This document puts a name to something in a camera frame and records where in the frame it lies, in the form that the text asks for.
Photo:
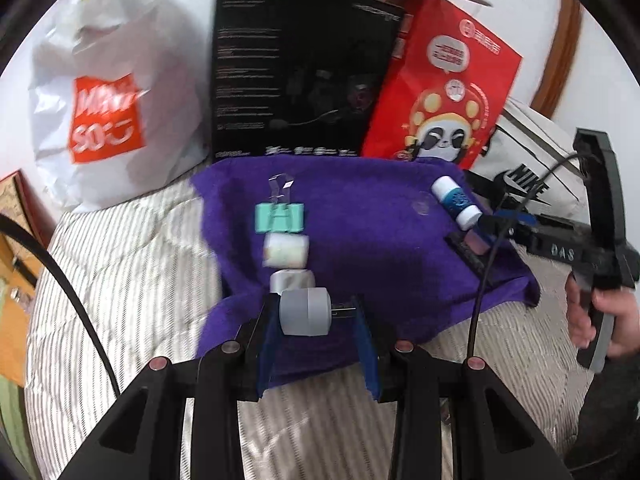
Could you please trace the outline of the person's right hand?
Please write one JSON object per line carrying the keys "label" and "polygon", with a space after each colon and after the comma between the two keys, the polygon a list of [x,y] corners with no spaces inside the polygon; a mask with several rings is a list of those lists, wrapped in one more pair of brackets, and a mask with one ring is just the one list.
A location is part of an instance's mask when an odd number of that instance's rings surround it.
{"label": "person's right hand", "polygon": [[[582,291],[570,275],[565,283],[566,318],[570,341],[578,349],[585,349],[597,335],[587,311],[582,307]],[[615,318],[608,357],[618,359],[639,352],[639,306],[634,293],[626,288],[592,292],[591,301],[597,310]]]}

